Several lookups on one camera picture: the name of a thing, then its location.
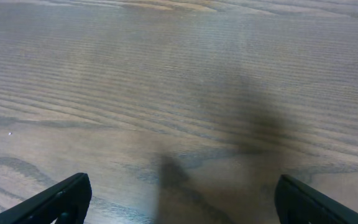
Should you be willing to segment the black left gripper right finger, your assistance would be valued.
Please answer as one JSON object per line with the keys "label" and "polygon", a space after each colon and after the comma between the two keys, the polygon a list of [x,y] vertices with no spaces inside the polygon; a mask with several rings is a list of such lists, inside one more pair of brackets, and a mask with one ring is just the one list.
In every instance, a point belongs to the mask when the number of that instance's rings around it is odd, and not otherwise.
{"label": "black left gripper right finger", "polygon": [[358,224],[358,213],[290,175],[281,175],[274,194],[281,224]]}

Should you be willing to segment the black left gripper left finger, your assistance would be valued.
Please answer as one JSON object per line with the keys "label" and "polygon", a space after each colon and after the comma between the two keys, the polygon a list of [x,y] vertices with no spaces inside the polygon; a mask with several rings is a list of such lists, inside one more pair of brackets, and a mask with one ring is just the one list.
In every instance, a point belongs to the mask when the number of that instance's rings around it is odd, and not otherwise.
{"label": "black left gripper left finger", "polygon": [[92,197],[87,174],[77,173],[0,213],[0,224],[83,224]]}

